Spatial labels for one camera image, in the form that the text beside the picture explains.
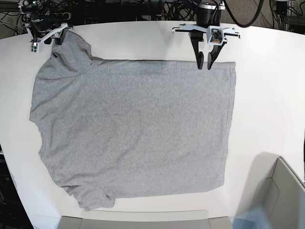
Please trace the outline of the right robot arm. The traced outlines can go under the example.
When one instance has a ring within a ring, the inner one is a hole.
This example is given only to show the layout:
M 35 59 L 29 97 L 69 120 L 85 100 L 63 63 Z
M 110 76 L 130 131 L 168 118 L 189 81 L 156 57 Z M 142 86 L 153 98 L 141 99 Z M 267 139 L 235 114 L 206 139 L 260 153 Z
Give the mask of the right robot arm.
M 60 11 L 50 0 L 21 0 L 18 3 L 20 13 L 26 16 L 24 28 L 31 35 L 31 51 L 38 52 L 40 44 L 62 45 L 72 14 Z

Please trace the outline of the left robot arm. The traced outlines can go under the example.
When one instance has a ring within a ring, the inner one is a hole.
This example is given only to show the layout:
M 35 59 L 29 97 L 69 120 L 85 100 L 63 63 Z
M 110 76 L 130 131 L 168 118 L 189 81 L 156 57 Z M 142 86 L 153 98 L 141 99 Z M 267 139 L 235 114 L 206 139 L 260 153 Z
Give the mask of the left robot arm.
M 216 1 L 207 3 L 201 1 L 197 4 L 196 24 L 180 24 L 179 27 L 172 28 L 172 33 L 187 32 L 194 50 L 197 68 L 202 69 L 204 54 L 199 50 L 199 43 L 206 41 L 213 49 L 208 53 L 207 69 L 210 70 L 216 61 L 220 51 L 227 44 L 227 36 L 241 38 L 235 28 L 221 26 L 221 12 L 225 10 L 224 2 Z

